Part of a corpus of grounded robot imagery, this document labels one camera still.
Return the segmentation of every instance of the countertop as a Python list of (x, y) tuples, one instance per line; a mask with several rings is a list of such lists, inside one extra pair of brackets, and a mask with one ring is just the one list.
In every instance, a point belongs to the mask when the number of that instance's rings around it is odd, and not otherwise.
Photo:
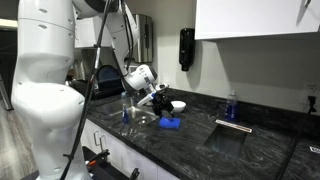
[[(123, 126), (106, 112), (106, 104), (120, 96), (93, 101), (88, 119), (180, 179), (276, 179), (287, 156), (294, 134), (277, 128), (242, 123), (252, 128), (244, 142), (239, 159), (204, 146), (221, 118), (225, 102), (201, 94), (173, 90), (175, 100), (187, 103), (179, 130), (158, 127), (155, 120), (139, 129)], [(303, 136), (294, 152), (283, 179), (320, 179), (320, 148), (316, 138)]]

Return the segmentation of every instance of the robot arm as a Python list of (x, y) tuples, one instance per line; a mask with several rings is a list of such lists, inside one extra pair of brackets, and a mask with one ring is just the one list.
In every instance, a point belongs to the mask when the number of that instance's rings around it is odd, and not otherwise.
[(138, 102), (141, 106), (149, 101), (153, 102), (153, 110), (156, 115), (162, 116), (162, 110), (171, 112), (173, 106), (164, 98), (164, 91), (156, 91), (154, 82), (157, 79), (155, 70), (147, 65), (139, 66), (136, 71), (129, 73), (124, 59), (139, 38), (138, 28), (132, 14), (123, 0), (73, 0), (78, 18), (89, 18), (103, 12), (104, 3), (110, 3), (106, 27), (110, 32), (112, 48), (117, 68), (122, 74), (122, 83), (126, 91), (132, 94), (134, 91), (144, 89), (148, 94)]

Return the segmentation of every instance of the soap dispenser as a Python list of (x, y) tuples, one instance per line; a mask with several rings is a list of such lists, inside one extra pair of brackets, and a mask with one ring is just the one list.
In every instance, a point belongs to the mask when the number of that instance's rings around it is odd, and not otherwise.
[(179, 63), (182, 71), (189, 71), (194, 61), (196, 41), (194, 40), (195, 30), (184, 28), (180, 31)]

